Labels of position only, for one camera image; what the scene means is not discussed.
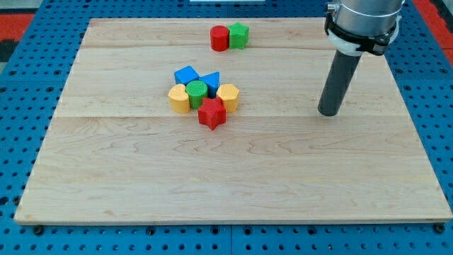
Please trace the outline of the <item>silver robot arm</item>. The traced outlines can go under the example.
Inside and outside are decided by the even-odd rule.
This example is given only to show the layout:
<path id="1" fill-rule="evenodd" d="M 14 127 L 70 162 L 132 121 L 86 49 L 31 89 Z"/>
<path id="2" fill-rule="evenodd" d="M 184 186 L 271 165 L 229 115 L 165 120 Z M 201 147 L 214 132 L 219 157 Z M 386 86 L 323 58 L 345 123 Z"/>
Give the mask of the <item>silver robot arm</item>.
<path id="1" fill-rule="evenodd" d="M 404 0 L 330 0 L 324 30 L 337 51 L 351 57 L 380 56 L 399 32 Z"/>

